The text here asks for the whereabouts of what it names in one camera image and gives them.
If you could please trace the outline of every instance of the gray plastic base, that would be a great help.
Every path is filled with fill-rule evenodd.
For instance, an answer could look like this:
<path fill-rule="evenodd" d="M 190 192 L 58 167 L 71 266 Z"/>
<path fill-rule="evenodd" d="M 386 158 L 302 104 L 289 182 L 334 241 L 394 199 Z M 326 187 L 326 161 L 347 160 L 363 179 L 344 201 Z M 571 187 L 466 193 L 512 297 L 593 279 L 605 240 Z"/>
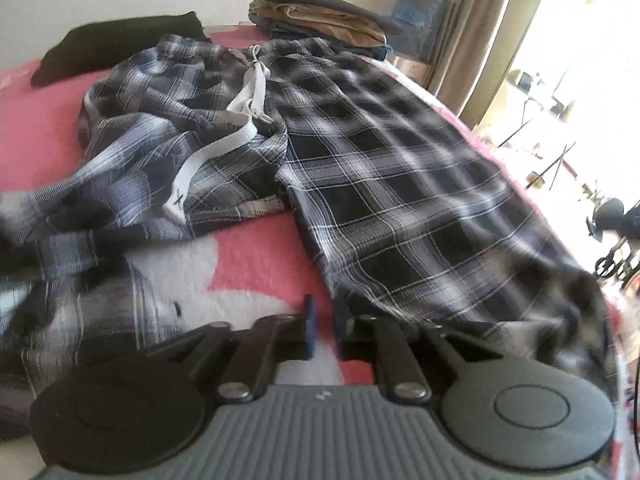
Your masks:
<path fill-rule="evenodd" d="M 37 478 L 108 477 L 52 466 Z M 604 480 L 607 477 L 591 464 L 563 472 L 519 473 L 480 462 L 452 443 L 427 410 L 388 402 L 376 386 L 270 386 L 260 400 L 217 410 L 203 435 L 179 455 L 153 468 L 114 478 Z"/>

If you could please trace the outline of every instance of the black circular pad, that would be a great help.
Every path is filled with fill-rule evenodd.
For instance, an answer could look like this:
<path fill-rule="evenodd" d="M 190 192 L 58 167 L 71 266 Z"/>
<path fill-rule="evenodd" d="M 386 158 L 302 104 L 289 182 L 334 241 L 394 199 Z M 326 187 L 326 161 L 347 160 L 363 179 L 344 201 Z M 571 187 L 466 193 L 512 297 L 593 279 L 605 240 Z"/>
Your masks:
<path fill-rule="evenodd" d="M 526 470 L 592 458 L 615 424 L 613 406 L 599 388 L 521 358 L 468 364 L 442 399 L 442 418 L 467 449 Z"/>
<path fill-rule="evenodd" d="M 79 368 L 52 384 L 31 407 L 30 429 L 47 464 L 114 474 L 173 456 L 204 416 L 183 367 L 141 358 Z"/>

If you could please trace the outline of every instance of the pink blanket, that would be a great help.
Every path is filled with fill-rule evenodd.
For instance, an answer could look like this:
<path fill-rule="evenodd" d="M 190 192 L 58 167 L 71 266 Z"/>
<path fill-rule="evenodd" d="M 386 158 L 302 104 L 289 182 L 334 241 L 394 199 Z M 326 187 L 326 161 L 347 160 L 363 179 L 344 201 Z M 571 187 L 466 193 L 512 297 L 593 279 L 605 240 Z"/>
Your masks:
<path fill-rule="evenodd" d="M 210 36 L 215 43 L 236 48 L 264 40 L 255 27 L 237 27 Z M 0 192 L 50 184 L 75 170 L 82 155 L 76 137 L 80 103 L 87 88 L 106 73 L 86 74 L 34 90 L 29 79 L 37 64 L 30 62 L 0 75 Z M 376 64 L 409 86 L 476 150 L 493 160 L 489 149 L 433 96 L 415 84 L 412 87 L 388 63 Z M 519 184 L 512 184 L 526 197 Z M 261 316 L 301 308 L 304 295 L 313 294 L 319 307 L 318 355 L 308 363 L 281 365 L 277 381 L 371 383 L 368 365 L 339 362 L 335 356 L 329 293 L 306 256 L 291 214 L 238 224 L 190 243 L 133 251 L 129 258 L 158 294 L 180 304 L 184 319 L 193 327 L 227 320 L 236 328 L 248 328 Z M 612 464 L 612 476 L 619 479 L 629 478 L 630 472 L 627 461 L 618 459 L 630 449 L 625 417 L 619 410 Z"/>

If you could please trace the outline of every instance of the plaid shirt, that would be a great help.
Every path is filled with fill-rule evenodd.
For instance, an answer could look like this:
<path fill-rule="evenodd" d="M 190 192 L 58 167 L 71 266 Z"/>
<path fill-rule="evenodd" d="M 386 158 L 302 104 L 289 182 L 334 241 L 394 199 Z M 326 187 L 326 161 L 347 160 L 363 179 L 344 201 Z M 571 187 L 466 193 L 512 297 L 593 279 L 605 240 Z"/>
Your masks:
<path fill-rule="evenodd" d="M 249 143 L 200 166 L 185 222 L 165 216 L 185 161 L 237 129 L 222 110 L 241 90 L 249 57 L 163 38 L 87 92 L 81 169 L 0 201 L 0 360 L 17 356 L 31 373 L 17 374 L 14 363 L 19 380 L 0 380 L 9 384 L 0 404 L 20 412 L 11 396 L 17 383 L 37 393 L 83 361 L 86 335 L 74 328 L 69 341 L 61 320 L 63 312 L 78 318 L 65 299 L 70 290 L 100 298 L 92 312 L 107 338 L 133 333 L 139 348 L 180 329 L 170 306 L 143 301 L 133 316 L 136 298 L 120 308 L 116 285 L 92 281 L 125 250 L 286 208 L 332 296 L 354 309 L 446 323 L 603 387 L 614 383 L 605 382 L 614 364 L 595 280 L 455 127 L 376 67 L 318 38 L 262 45 L 258 59 L 270 70 L 264 111 L 273 122 L 256 121 Z M 118 268 L 126 272 L 103 279 L 140 279 Z M 56 344 L 65 359 L 47 353 Z"/>

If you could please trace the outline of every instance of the stack of folded clothes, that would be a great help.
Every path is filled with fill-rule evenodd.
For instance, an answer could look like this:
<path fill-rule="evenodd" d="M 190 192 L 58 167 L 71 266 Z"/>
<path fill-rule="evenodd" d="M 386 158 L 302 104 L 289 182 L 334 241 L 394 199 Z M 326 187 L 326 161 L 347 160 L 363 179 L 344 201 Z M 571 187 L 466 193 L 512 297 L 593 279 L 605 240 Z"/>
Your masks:
<path fill-rule="evenodd" d="M 386 34 L 402 28 L 392 19 L 343 0 L 253 0 L 249 19 L 268 38 L 322 38 L 333 46 L 383 60 Z"/>

